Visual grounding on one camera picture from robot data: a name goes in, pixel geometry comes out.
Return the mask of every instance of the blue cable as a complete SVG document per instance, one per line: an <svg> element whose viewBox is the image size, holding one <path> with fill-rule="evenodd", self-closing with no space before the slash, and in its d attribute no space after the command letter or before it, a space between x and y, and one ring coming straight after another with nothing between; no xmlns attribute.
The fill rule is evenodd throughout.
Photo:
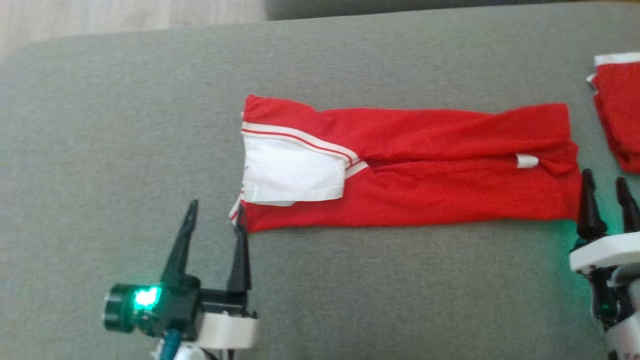
<svg viewBox="0 0 640 360"><path fill-rule="evenodd" d="M175 329L167 330L158 360L173 360L180 348L180 341L182 341L182 333L180 331Z"/></svg>

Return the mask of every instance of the gray fabric surface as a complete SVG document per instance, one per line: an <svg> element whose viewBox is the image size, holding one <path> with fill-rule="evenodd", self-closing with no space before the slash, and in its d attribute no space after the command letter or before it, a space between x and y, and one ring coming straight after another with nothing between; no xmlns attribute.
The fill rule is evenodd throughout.
<svg viewBox="0 0 640 360"><path fill-rule="evenodd" d="M558 3L572 0L264 0L271 20L363 15L466 6Z"/></svg>
<svg viewBox="0 0 640 360"><path fill-rule="evenodd" d="M158 280L191 199L189 271L222 288L246 94L504 111L566 102L621 228L618 167L584 78L640 44L640 7L562 4L267 22L32 45L8 62L3 359L149 359L106 332L115 282ZM629 176L640 194L640 179ZM600 359L570 222L255 234L260 342L240 359Z"/></svg>

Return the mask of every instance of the clothing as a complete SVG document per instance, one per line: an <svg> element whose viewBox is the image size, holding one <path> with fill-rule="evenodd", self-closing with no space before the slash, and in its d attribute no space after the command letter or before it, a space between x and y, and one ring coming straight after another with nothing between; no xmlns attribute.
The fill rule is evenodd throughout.
<svg viewBox="0 0 640 360"><path fill-rule="evenodd" d="M640 53L595 57L588 77L609 148L620 167L640 174Z"/></svg>
<svg viewBox="0 0 640 360"><path fill-rule="evenodd" d="M250 95L242 135L246 160L238 204L249 232L575 219L578 213L577 146L564 104L501 114L318 112Z"/></svg>

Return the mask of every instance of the red fabric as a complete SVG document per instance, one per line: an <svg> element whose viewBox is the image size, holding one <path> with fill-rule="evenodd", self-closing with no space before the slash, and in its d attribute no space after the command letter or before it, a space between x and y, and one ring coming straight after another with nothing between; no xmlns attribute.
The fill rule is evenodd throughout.
<svg viewBox="0 0 640 360"><path fill-rule="evenodd" d="M293 127L356 152L369 167L343 198L289 207L244 203L249 232L290 226L397 226L498 218L575 219L580 172L564 104L501 114L337 109L249 96L244 121ZM516 153L537 156L516 168Z"/></svg>
<svg viewBox="0 0 640 360"><path fill-rule="evenodd" d="M599 65L591 84L609 148L623 170L640 174L640 62Z"/></svg>

